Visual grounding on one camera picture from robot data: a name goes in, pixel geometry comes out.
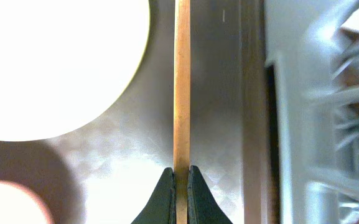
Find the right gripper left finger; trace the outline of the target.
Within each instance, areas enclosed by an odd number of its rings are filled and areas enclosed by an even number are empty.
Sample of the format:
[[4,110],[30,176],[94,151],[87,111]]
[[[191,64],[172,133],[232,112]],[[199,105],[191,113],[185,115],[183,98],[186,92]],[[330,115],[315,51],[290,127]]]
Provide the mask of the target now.
[[147,204],[131,224],[176,224],[176,190],[172,168],[163,170]]

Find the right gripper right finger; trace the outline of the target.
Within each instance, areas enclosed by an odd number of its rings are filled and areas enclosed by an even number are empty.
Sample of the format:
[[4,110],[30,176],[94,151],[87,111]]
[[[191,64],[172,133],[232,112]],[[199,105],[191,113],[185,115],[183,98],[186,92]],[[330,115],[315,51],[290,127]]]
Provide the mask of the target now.
[[190,166],[187,193],[188,224],[232,224],[218,206],[197,166]]

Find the wooden chopstick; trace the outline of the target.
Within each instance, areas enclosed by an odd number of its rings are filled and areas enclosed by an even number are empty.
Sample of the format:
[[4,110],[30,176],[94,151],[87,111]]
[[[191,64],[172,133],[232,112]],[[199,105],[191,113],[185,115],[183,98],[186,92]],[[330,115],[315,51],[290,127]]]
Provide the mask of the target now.
[[174,23],[174,173],[176,222],[188,221],[187,182],[190,167],[190,0],[175,1]]

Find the white bowl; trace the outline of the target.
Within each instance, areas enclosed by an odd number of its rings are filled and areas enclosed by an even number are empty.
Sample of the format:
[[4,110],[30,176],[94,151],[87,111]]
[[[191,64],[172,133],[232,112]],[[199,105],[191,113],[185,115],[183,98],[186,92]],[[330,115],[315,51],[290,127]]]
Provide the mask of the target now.
[[53,224],[46,203],[33,190],[0,180],[0,224]]

